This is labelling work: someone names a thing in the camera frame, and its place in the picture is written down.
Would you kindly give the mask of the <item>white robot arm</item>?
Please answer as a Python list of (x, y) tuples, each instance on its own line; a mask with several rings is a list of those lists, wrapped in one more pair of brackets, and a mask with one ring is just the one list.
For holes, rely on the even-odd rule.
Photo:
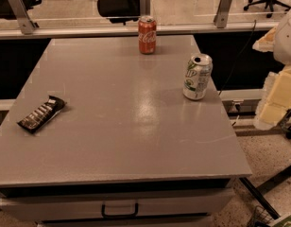
[(277, 25), (273, 55), (276, 61), (291, 65), (291, 9)]

